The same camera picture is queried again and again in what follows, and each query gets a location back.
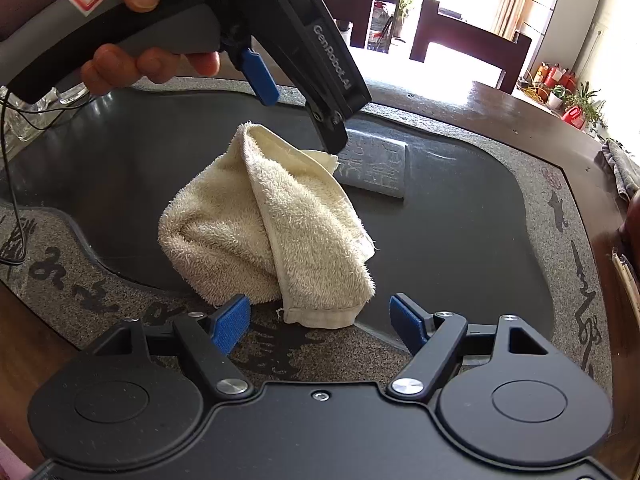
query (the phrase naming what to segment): black cable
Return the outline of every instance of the black cable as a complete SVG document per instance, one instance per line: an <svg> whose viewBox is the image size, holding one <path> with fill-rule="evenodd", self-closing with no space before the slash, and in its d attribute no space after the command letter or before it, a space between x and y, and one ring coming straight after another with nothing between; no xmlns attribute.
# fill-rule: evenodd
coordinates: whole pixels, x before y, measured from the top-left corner
<svg viewBox="0 0 640 480"><path fill-rule="evenodd" d="M22 227L22 222L20 221L20 211L18 210L18 202L15 198L15 190L14 190L14 184L11 182L11 173L9 172L9 160L8 157L6 155L6 137L4 136L4 125L5 125L5 121L4 118L6 116L6 111L7 109L10 110L14 110L16 112L18 112L20 114L20 116L27 121L27 123L29 123L29 125L32 128L35 128L36 130L40 131L40 132L44 132L46 130L48 130L50 127L52 127L56 121L62 117L62 114L64 112L66 112L67 110L77 110L78 108L82 108L83 106L87 106L89 103L93 102L94 99L89 99L87 102L82 103L81 105L76 105L76 106L71 106L69 108L53 108L51 110L40 110L37 112L27 112L25 110L20 110L19 108L14 107L10 102L9 102L9 95L11 94L11 92L7 91L6 95L4 96L4 99L2 100L2 109L0 110L0 147L2 148L2 160L4 161L4 174L6 175L6 184L9 188L9 194L11 195L11 203L14 206L14 214L15 214L15 222L16 225L18 226L18 229L20 231L20 245L22 247L22 250L20 252L20 256L18 258L4 258L3 256L0 256L0 264L3 265L9 265L9 266L18 266L20 264L23 264L26 257L27 257L27 240L24 236L24 229ZM24 114L43 114L46 112L57 112L59 111L60 113L58 115L56 115L56 117L49 123L47 124L47 126L45 126L44 128L39 128L37 126L34 126L33 123L31 123L30 120L27 119L27 117L25 117Z"/></svg>
<svg viewBox="0 0 640 480"><path fill-rule="evenodd" d="M20 222L20 212L18 211L18 203L15 199L14 186L11 182L11 173L9 172L9 160L6 156L6 139L4 138L4 117L6 115L7 104L9 102L9 95L11 92L7 91L4 96L4 100L2 100L2 110L0 111L0 146L2 147L2 160L4 161L4 174L6 175L6 184L9 187L9 194L11 195L11 203L14 206L15 213L15 222L20 229L20 244L22 246L22 250L20 252L20 256L16 259L12 258L4 258L0 256L0 264L16 266L24 263L25 258L27 257L27 243L26 238L24 237L24 230L22 228L22 222Z"/></svg>

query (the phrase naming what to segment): white wall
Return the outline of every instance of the white wall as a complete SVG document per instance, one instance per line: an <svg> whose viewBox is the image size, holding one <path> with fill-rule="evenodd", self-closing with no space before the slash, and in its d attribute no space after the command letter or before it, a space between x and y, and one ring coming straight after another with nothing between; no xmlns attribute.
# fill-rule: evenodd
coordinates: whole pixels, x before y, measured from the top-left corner
<svg viewBox="0 0 640 480"><path fill-rule="evenodd" d="M576 62L581 81L601 89L609 136L640 156L640 0L600 0Z"/></svg>

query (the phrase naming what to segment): metal screw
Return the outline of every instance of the metal screw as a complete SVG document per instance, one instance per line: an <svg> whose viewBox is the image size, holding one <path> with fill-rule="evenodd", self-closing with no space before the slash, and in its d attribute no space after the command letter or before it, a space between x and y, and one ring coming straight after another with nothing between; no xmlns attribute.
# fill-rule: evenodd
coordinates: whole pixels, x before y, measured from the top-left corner
<svg viewBox="0 0 640 480"><path fill-rule="evenodd" d="M424 384L422 384L418 379L402 377L401 379L396 379L391 383L391 389L398 394L415 395L424 390Z"/></svg>
<svg viewBox="0 0 640 480"><path fill-rule="evenodd" d="M313 392L311 396L315 400L320 400L320 401L329 400L329 397L331 397L331 395L329 395L327 392Z"/></svg>
<svg viewBox="0 0 640 480"><path fill-rule="evenodd" d="M242 379L222 379L216 384L219 392L227 395L244 394L249 389L249 384Z"/></svg>

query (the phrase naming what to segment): white flower pot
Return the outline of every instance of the white flower pot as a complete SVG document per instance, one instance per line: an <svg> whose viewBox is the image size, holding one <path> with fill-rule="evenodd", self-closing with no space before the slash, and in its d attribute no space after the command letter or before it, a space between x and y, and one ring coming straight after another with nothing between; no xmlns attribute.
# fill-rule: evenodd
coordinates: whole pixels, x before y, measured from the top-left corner
<svg viewBox="0 0 640 480"><path fill-rule="evenodd" d="M554 94L549 94L549 101L546 102L546 105L552 110L558 110L562 106L562 99Z"/></svg>

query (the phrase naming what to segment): hand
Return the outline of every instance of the hand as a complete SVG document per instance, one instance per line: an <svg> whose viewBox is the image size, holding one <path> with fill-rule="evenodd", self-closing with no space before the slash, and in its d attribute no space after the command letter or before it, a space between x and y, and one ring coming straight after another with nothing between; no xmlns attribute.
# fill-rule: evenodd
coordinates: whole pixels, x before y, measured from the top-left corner
<svg viewBox="0 0 640 480"><path fill-rule="evenodd" d="M136 12L149 12L158 4L158 0L124 2L129 9ZM201 75L216 75L220 69L217 52L189 54L187 58ZM94 95L104 95L113 88L130 86L142 76L160 84L169 81L175 75L179 61L179 55L157 47L144 51L135 59L114 44L104 44L95 51L94 58L82 66L82 81Z"/></svg>

